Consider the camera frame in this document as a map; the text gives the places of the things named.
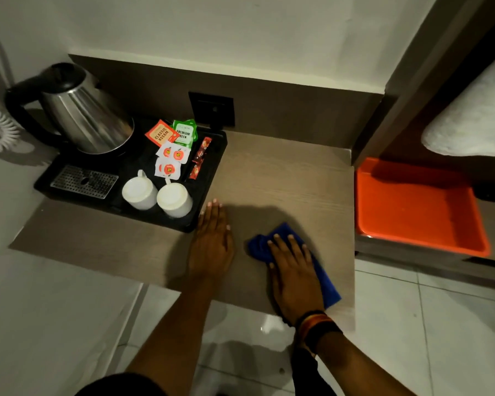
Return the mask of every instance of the kettle lid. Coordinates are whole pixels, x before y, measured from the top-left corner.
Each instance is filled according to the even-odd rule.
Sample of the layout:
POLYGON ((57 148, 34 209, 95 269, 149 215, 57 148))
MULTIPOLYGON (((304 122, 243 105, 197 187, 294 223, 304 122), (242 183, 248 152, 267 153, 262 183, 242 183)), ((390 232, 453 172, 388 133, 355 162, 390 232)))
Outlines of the kettle lid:
POLYGON ((86 78, 86 71, 69 62, 59 62, 45 69, 40 76, 44 78, 41 90, 44 93, 64 93, 79 86, 86 78))

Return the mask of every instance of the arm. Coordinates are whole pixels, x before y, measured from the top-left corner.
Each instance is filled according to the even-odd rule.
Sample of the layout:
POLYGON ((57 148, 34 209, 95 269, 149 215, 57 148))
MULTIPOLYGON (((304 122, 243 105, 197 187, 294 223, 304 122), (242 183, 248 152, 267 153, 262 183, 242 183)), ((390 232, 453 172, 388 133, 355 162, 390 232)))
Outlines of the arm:
MULTIPOLYGON (((324 310, 323 295, 306 245, 293 237, 291 249, 278 236, 269 241, 277 266, 270 264, 273 294, 282 314, 291 323, 313 310, 324 310)), ((414 396, 339 332, 323 335, 317 353, 347 396, 414 396)))
POLYGON ((159 321, 127 372, 150 378, 169 396, 189 394, 207 311, 233 254, 225 208, 214 200, 200 215, 181 295, 159 321))

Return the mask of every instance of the green tea packet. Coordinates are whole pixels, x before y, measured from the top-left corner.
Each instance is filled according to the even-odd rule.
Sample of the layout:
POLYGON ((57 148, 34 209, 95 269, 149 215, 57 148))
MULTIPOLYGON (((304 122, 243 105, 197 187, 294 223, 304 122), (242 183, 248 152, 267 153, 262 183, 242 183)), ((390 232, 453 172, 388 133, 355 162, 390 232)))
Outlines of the green tea packet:
POLYGON ((174 143, 191 148, 193 142, 198 139, 196 131, 196 121, 189 119, 187 121, 174 121, 172 128, 180 134, 179 138, 174 143))

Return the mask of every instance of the white cup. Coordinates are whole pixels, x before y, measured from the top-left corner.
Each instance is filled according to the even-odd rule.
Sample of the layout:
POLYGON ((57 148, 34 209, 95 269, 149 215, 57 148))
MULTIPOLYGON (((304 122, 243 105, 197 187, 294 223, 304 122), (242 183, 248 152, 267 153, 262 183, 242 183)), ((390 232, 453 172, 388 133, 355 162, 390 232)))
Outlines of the white cup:
POLYGON ((158 205, 168 216, 181 218, 191 211, 193 200, 181 183, 170 183, 159 189, 157 196, 158 205))
POLYGON ((138 210, 148 210, 156 204, 158 189, 152 181, 147 178, 142 169, 138 171, 138 176, 130 179, 123 186, 121 191, 123 199, 138 210))

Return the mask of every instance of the orange plastic bin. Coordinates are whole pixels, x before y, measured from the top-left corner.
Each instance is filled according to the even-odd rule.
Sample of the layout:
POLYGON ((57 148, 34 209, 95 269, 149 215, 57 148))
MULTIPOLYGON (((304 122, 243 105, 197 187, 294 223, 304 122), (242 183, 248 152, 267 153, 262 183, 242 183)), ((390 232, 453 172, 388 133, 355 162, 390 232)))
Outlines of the orange plastic bin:
POLYGON ((356 226, 372 238, 490 254, 473 190, 457 172, 367 158, 356 173, 356 226))

